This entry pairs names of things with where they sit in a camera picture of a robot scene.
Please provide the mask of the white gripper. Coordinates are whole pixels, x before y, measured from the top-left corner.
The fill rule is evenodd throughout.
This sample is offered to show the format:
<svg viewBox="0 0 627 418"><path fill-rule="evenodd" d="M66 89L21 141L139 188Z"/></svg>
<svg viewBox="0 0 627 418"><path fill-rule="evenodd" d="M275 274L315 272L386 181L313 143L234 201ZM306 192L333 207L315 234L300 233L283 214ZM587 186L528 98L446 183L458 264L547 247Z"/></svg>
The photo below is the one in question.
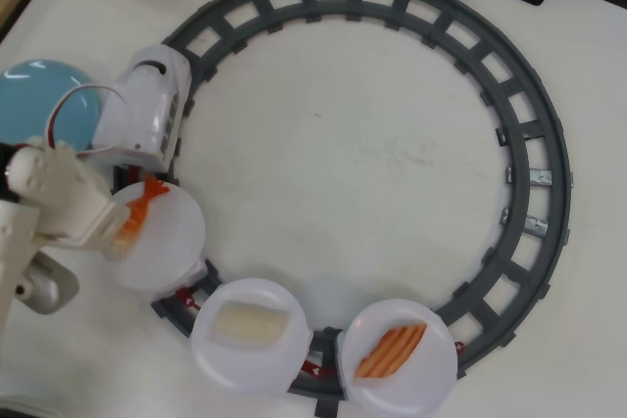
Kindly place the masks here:
<svg viewBox="0 0 627 418"><path fill-rule="evenodd" d="M8 189L38 210L34 240L42 246L128 257L139 236L118 235L130 209L112 199L106 179L69 147L19 147L8 163Z"/></svg>

